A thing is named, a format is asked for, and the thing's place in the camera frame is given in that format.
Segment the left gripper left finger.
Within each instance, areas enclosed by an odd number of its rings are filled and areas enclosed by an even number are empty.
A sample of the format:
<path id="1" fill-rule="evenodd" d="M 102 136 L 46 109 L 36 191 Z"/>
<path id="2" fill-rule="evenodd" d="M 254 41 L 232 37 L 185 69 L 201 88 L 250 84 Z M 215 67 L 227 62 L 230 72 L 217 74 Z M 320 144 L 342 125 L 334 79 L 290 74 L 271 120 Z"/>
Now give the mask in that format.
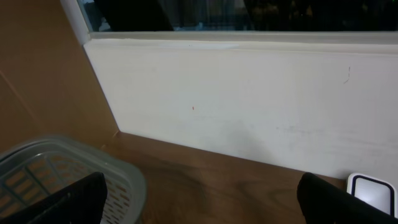
<path id="1" fill-rule="evenodd" d="M 1 224 L 100 224 L 108 195 L 104 174 L 94 172 L 1 220 Z"/>

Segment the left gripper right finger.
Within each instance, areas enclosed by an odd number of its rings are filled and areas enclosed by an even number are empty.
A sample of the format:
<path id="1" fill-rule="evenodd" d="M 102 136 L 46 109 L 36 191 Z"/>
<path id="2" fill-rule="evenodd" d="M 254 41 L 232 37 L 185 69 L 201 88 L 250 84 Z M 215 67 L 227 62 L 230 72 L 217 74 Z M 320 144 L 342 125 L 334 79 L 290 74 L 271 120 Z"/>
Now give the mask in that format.
<path id="1" fill-rule="evenodd" d="M 297 200 L 307 223 L 397 224 L 397 218 L 306 172 L 297 186 Z"/>

